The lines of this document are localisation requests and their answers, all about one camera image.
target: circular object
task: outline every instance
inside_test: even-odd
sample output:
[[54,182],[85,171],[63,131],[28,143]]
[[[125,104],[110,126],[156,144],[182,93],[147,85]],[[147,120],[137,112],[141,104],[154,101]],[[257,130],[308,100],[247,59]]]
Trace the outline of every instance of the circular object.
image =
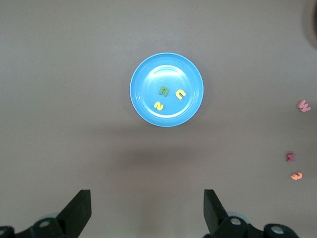
[[145,59],[136,68],[130,84],[130,97],[137,113],[162,127],[188,121],[199,109],[203,95],[203,79],[198,69],[175,53]]
[[49,224],[50,224],[49,221],[44,221],[44,222],[40,223],[39,227],[40,228],[47,227]]
[[249,218],[248,218],[246,215],[244,215],[244,214],[237,213],[237,212],[230,212],[230,211],[228,211],[227,214],[228,214],[229,217],[238,217],[238,218],[241,218],[241,219],[244,220],[247,224],[250,224],[250,223],[251,223],[250,220],[249,220]]
[[231,218],[231,223],[236,225],[236,226],[239,226],[241,225],[241,221],[238,219],[238,218]]
[[279,235],[284,234],[284,231],[282,230],[282,228],[281,228],[281,227],[278,227],[278,226],[273,226],[273,227],[271,227],[271,230],[272,230],[274,233],[279,234]]
[[58,216],[58,212],[50,213],[50,214],[47,214],[47,215],[40,217],[38,219],[38,221],[46,219],[46,218],[56,218],[57,216]]

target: plastic plate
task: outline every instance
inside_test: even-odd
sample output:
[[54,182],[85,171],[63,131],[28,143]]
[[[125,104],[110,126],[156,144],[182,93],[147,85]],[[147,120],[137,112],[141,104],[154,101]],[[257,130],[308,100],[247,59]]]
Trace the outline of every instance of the plastic plate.
[[136,68],[130,84],[133,107],[156,126],[171,127],[188,121],[199,109],[203,95],[198,69],[175,53],[145,59]]

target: gray table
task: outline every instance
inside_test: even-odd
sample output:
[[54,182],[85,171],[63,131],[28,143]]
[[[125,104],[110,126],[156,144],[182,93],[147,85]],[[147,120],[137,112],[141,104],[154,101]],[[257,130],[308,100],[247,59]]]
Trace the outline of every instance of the gray table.
[[[0,224],[21,231],[90,189],[83,238],[201,238],[212,188],[258,229],[315,237],[315,2],[0,1]],[[160,52],[204,80],[178,127],[130,101],[135,68]]]

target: screw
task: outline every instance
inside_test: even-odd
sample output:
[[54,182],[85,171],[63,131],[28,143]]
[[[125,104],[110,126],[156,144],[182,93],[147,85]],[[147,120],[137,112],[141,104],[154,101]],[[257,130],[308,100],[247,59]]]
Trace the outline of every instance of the screw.
[[234,224],[236,226],[241,225],[241,222],[240,222],[240,220],[238,218],[231,218],[230,221],[231,221],[232,224]]
[[40,228],[46,227],[46,226],[49,225],[49,223],[50,223],[50,222],[48,222],[48,221],[42,222],[42,223],[40,223],[39,227],[40,227]]
[[279,235],[284,234],[284,231],[282,230],[282,228],[278,227],[278,226],[271,227],[271,230],[274,233],[279,234]]

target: blue plate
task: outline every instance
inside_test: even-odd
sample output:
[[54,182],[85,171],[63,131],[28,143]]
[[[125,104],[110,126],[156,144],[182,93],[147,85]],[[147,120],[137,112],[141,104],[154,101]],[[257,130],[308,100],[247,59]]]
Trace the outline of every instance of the blue plate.
[[204,94],[202,77],[187,58],[160,53],[144,60],[135,70],[130,97],[137,113],[163,127],[188,121],[199,109]]

